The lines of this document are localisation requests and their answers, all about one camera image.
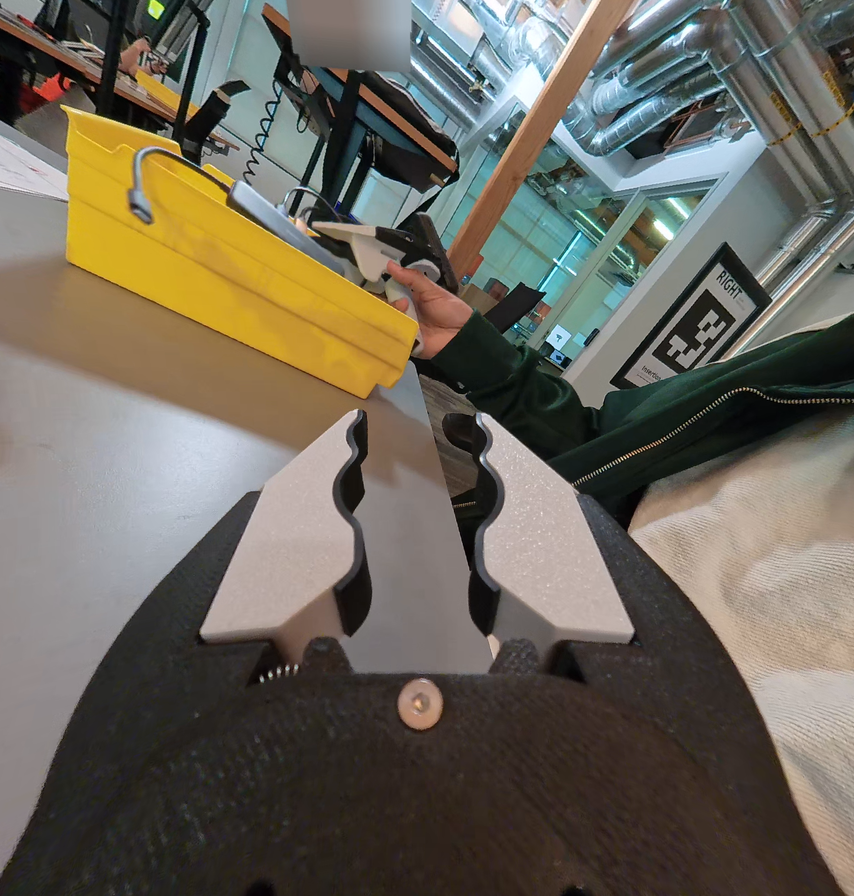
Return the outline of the black office chair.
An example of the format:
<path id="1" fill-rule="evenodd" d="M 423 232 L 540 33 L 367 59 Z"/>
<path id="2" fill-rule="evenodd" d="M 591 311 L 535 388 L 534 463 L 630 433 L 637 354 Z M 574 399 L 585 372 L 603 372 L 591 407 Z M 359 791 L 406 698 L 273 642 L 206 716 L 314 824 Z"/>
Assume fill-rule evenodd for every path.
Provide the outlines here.
<path id="1" fill-rule="evenodd" d="M 531 313 L 545 298 L 540 289 L 518 283 L 510 292 L 483 315 L 498 332 L 504 334 Z"/>

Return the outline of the green zip jacket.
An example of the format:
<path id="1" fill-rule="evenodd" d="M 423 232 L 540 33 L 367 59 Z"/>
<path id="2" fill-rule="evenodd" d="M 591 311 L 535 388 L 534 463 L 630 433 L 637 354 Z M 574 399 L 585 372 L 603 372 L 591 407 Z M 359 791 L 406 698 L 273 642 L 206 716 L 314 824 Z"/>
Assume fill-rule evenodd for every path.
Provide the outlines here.
<path id="1" fill-rule="evenodd" d="M 629 517 L 660 480 L 744 449 L 805 419 L 854 410 L 854 314 L 657 385 L 578 400 L 554 438 L 530 446 L 575 490 Z"/>

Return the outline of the black-framed wooden table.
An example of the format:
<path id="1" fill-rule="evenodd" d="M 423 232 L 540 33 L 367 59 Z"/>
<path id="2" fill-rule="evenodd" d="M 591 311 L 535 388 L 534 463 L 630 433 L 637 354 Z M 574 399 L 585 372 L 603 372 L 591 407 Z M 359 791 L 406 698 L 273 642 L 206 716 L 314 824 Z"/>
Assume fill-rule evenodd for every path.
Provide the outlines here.
<path id="1" fill-rule="evenodd" d="M 310 185 L 321 165 L 321 190 L 350 217 L 372 173 L 424 195 L 427 211 L 438 193 L 461 174 L 455 142 L 398 83 L 374 72 L 304 65 L 290 36 L 289 20 L 265 3 L 262 17 L 278 49 L 274 97 L 265 105 L 255 149 L 264 153 L 280 102 L 297 113 L 297 126 L 317 138 L 299 185 Z"/>

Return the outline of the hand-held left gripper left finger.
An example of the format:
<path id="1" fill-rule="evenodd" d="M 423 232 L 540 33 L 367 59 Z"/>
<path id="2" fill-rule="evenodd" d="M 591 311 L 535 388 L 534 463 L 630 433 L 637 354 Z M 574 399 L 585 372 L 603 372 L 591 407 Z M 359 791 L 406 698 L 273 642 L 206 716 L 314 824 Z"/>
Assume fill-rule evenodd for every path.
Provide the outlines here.
<path id="1" fill-rule="evenodd" d="M 199 631 L 269 643 L 285 664 L 318 637 L 357 633 L 372 601 L 363 531 L 367 413 L 354 409 L 265 484 Z"/>

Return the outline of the grey desk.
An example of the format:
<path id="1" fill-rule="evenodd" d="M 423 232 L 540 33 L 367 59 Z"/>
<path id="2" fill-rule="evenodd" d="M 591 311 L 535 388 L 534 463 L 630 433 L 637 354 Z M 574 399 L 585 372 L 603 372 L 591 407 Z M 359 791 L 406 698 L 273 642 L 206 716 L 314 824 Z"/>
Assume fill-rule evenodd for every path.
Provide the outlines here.
<path id="1" fill-rule="evenodd" d="M 360 401 L 64 258 L 67 206 L 0 188 L 0 874 L 94 671 L 246 493 L 367 412 L 356 670 L 483 673 L 421 381 Z"/>

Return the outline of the black cable blue plugs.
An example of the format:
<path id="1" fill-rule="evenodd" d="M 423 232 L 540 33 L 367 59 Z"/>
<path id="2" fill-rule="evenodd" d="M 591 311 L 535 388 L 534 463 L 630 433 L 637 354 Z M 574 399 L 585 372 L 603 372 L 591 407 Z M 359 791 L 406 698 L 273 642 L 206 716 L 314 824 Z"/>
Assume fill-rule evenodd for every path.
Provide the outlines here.
<path id="1" fill-rule="evenodd" d="M 320 204 L 326 210 L 329 217 L 343 223 L 343 217 L 339 214 L 336 208 L 334 208 L 333 205 L 320 194 L 320 192 L 308 185 L 301 184 L 291 187 L 284 196 L 282 208 L 290 218 L 297 217 L 301 196 L 313 197 L 315 200 L 314 205 Z"/>

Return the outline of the yellow plastic bin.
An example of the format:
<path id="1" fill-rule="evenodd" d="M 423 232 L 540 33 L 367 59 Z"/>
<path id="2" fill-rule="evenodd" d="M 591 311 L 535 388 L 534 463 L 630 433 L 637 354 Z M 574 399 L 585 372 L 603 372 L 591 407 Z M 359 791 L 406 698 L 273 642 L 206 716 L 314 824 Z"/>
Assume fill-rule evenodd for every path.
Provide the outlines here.
<path id="1" fill-rule="evenodd" d="M 65 113 L 69 263 L 358 398 L 400 380 L 413 320 L 230 209 L 173 140 Z"/>

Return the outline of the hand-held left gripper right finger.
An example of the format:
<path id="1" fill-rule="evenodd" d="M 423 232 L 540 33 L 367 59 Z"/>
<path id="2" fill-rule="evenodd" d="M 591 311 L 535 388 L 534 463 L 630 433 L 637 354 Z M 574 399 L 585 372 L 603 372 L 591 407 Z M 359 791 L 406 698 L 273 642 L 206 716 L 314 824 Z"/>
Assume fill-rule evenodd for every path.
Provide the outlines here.
<path id="1" fill-rule="evenodd" d="M 549 664 L 558 644 L 628 644 L 635 629 L 578 492 L 488 414 L 475 416 L 478 468 L 469 580 L 477 629 L 527 640 Z"/>

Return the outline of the black framed marker sign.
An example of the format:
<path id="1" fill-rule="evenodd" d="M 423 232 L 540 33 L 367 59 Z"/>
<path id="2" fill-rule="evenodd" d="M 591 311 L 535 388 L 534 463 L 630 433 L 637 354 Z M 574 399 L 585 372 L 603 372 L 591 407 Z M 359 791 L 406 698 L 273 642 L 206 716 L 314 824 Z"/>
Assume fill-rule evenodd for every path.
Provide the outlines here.
<path id="1" fill-rule="evenodd" d="M 727 242 L 711 255 L 610 384 L 652 385 L 718 360 L 772 303 Z"/>

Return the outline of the person's right forearm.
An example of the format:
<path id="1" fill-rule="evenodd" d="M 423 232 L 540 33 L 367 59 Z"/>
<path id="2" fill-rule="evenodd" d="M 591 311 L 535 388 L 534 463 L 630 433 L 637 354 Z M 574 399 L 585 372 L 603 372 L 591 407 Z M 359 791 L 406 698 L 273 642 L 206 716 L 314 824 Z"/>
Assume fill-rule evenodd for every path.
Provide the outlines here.
<path id="1" fill-rule="evenodd" d="M 607 463 L 599 452 L 595 409 L 564 379 L 540 369 L 534 350 L 518 348 L 477 313 L 436 352 L 431 363 L 534 454 L 571 479 Z"/>

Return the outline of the wooden beam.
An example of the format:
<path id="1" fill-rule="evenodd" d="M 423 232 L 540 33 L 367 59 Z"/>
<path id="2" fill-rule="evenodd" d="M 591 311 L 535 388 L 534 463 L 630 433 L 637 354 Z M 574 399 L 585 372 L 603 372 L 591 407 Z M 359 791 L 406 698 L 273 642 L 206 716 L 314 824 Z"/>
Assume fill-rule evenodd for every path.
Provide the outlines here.
<path id="1" fill-rule="evenodd" d="M 593 1 L 587 7 L 447 250 L 456 275 L 462 276 L 472 268 L 604 45 L 632 5 L 631 1 Z"/>

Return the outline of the person's right hand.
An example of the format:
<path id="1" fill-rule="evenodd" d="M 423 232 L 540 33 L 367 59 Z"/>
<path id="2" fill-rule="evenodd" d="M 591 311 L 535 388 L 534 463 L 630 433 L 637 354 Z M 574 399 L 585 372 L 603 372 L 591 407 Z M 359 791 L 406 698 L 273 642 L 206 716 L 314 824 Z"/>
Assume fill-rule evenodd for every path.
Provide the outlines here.
<path id="1" fill-rule="evenodd" d="M 387 272 L 396 284 L 387 284 L 389 305 L 403 315 L 412 310 L 418 319 L 420 350 L 414 356 L 432 360 L 465 326 L 473 309 L 417 268 L 404 268 L 389 261 Z"/>

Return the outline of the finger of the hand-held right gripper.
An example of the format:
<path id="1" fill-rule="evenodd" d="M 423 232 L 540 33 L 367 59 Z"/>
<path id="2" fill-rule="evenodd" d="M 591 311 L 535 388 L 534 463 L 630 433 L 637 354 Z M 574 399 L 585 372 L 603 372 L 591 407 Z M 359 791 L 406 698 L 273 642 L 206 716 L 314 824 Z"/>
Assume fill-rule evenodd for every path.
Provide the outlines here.
<path id="1" fill-rule="evenodd" d="M 345 242 L 349 245 L 365 241 L 370 241 L 375 245 L 383 243 L 383 240 L 379 237 L 378 228 L 367 225 L 335 221 L 314 221 L 311 223 L 311 230 L 334 241 Z"/>
<path id="2" fill-rule="evenodd" d="M 400 263 L 409 253 L 409 237 L 352 237 L 352 251 L 360 285 L 371 288 L 387 274 L 389 261 Z"/>

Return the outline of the silver ventilation ducts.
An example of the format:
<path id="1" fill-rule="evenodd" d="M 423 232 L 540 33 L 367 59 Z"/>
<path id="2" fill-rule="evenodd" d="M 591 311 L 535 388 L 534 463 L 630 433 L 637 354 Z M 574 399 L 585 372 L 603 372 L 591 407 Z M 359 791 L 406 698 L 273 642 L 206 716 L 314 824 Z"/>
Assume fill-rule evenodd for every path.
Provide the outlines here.
<path id="1" fill-rule="evenodd" d="M 805 210 L 757 272 L 792 296 L 854 239 L 854 79 L 830 49 L 854 38 L 854 2 L 634 2 L 569 102 L 481 274 L 544 294 L 508 330 L 577 357 L 725 175 L 690 174 L 688 150 L 750 133 Z"/>

